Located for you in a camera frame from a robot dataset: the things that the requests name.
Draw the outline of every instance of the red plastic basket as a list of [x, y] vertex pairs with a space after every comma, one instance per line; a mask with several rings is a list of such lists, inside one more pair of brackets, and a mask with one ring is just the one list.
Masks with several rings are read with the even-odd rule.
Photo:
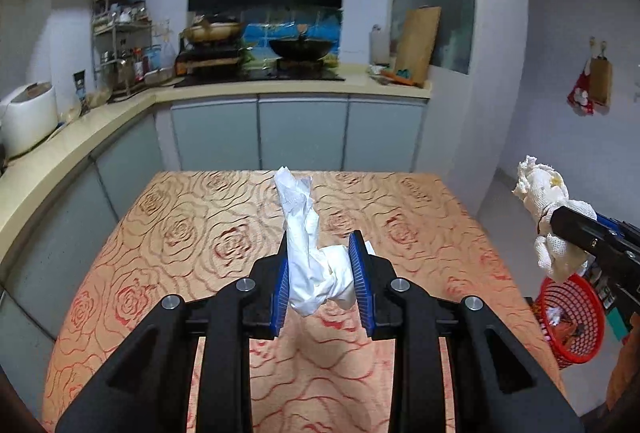
[[[569, 349], [554, 336], [553, 326], [546, 318], [549, 307], [561, 308], [571, 321], [584, 327]], [[591, 361], [600, 350], [604, 336], [604, 310], [591, 285], [577, 274], [564, 283], [546, 278], [532, 310], [560, 369]]]

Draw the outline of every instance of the white rice cooker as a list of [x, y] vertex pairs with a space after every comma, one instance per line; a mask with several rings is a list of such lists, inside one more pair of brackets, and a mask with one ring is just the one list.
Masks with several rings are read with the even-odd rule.
[[57, 126], [56, 92], [50, 83], [22, 86], [0, 101], [0, 133], [7, 158], [28, 152]]

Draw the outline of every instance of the white tiled floor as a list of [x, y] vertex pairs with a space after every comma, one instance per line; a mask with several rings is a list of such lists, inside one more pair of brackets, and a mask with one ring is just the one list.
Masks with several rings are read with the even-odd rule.
[[[499, 252], [523, 296], [535, 299], [544, 273], [533, 251], [536, 237], [531, 216], [511, 193], [515, 181], [498, 171], [480, 207], [478, 220]], [[611, 370], [616, 365], [621, 344], [607, 326], [600, 352], [589, 363], [562, 371], [568, 400], [578, 415], [604, 402]]]

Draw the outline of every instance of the crumpled white tissue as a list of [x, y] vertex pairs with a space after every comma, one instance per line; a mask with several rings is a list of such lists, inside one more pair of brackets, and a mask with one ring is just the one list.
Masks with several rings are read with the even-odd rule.
[[350, 309], [356, 298], [349, 254], [344, 245], [318, 249], [320, 219], [310, 196], [311, 177], [296, 179], [280, 168], [274, 179], [285, 216], [291, 307], [310, 316], [330, 299]]
[[538, 265], [549, 278], [562, 283], [581, 267], [585, 267], [587, 253], [556, 236], [551, 230], [551, 215], [561, 206], [596, 220], [596, 212], [587, 202], [570, 200], [562, 176], [551, 166], [536, 164], [527, 158], [518, 165], [518, 184], [513, 190], [527, 208], [537, 225], [538, 236], [534, 250]]

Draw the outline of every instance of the table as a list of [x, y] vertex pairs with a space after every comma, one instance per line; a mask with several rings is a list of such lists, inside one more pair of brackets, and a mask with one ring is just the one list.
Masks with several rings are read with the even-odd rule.
[[[562, 389], [540, 327], [480, 225], [430, 174], [311, 172], [319, 245], [360, 229], [396, 272], [431, 295], [484, 299]], [[273, 172], [159, 173], [118, 224], [78, 289], [47, 373], [43, 424], [168, 293], [214, 294], [275, 253], [284, 217]], [[393, 341], [373, 343], [356, 307], [290, 311], [276, 341], [251, 341], [254, 431], [385, 432]], [[193, 386], [198, 384], [198, 370]], [[452, 393], [446, 384], [447, 425]], [[194, 429], [192, 391], [188, 426]]]

